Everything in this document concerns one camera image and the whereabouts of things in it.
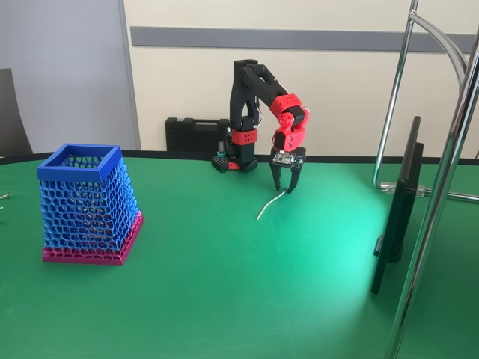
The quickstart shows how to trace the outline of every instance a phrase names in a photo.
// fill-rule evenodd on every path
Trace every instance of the black monitor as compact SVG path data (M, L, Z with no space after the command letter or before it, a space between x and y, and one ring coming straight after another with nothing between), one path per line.
M374 255L378 258L371 286L373 294L379 292L386 263L397 263L403 253L404 236L418 191L421 171L424 145L416 141L420 123L421 118L414 117L385 231L377 239Z

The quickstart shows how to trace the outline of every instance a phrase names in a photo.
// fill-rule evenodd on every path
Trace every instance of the chrome pole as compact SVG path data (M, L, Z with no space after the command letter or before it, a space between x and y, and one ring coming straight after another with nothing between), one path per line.
M418 9L419 0L411 1L411 8L409 14L415 13ZM381 189L379 186L379 168L381 167L382 157L384 156L384 150L386 148L386 141L388 140L389 127L391 126L392 115L394 113L394 107L396 106L397 94L399 93L399 85L401 78L403 77L404 64L406 63L407 51L409 48L409 41L411 40L412 28L414 27L414 21L409 17L407 19L406 31L404 32L403 45L401 46L401 53L399 55L399 61L397 63L396 76L394 77L394 84L392 85L391 98L389 99L388 113L382 129L381 141L379 143L379 149L377 151L376 164L374 165L373 173L373 186Z
M414 248L411 264L404 283L403 292L399 301L391 337L385 352L385 359L395 359L399 353L404 331L410 318L409 309L415 300L416 289L421 279L427 255L433 237L439 224L439 219L448 197L454 171L459 161L461 149L466 139L469 124L472 120L474 107L479 94L479 30L474 48L469 59L469 65L464 83L457 100L456 111L448 133L448 139L442 153L439 169L430 194L427 211L422 221L418 241Z

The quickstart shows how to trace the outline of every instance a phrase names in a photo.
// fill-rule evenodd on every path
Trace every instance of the metal tube frame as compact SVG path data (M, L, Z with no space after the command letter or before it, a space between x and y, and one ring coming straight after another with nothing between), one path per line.
M454 171L459 161L461 149L466 139L469 124L479 95L479 30L474 48L469 59L469 65L457 100L456 111L448 133L439 169L434 180L426 214L424 215L418 241L414 248L411 264L401 293L391 337L385 352L385 359L395 359L409 321L409 309L415 300L416 289L422 277L427 255L432 245L441 218L448 191L451 187Z
M439 45L441 45L441 47L445 50L446 54L451 59L451 63L454 66L460 89L463 86L464 76L467 69L466 58L464 57L464 54L457 48L456 44L454 44L454 42L451 41L451 39L449 39L449 37L444 34L444 32L439 30L435 25L431 24L427 20L422 19L420 16L417 15L416 11L418 9L418 2L419 0L411 1L406 30L404 32L403 45L401 46L399 61L397 63L396 75L394 77L394 84L391 92L391 98L389 100L388 111L386 114L384 127L382 129L381 141L379 143L379 149L376 157L376 164L374 165L373 187L379 189L380 191L388 191L388 187L390 186L388 183L378 183L379 171L381 169L382 159L384 157L384 151L386 147L386 142L388 140L389 129L391 128L392 117L394 114L394 108L396 106L401 79L403 77L404 65L406 63L409 42L411 40L414 24L417 23L429 34L431 34L434 39L436 39L436 41L439 43ZM426 188L424 190L424 193L426 195L431 195L430 188ZM457 200L466 200L479 203L479 196L475 194L450 192L448 193L448 197Z

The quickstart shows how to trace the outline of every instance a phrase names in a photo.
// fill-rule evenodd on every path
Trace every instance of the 3d printed basket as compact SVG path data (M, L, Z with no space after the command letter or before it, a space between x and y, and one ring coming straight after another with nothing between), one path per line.
M64 144L37 177L43 261L124 264L144 219L119 146Z

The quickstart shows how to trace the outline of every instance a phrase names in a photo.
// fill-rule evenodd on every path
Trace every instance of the gray wall stripe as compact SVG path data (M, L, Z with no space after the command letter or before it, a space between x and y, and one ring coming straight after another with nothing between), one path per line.
M132 26L132 45L215 47L230 49L294 49L335 51L400 51L402 32L259 30L236 28L159 28ZM470 53L475 36L448 35L462 52ZM409 51L443 52L429 35L412 35Z

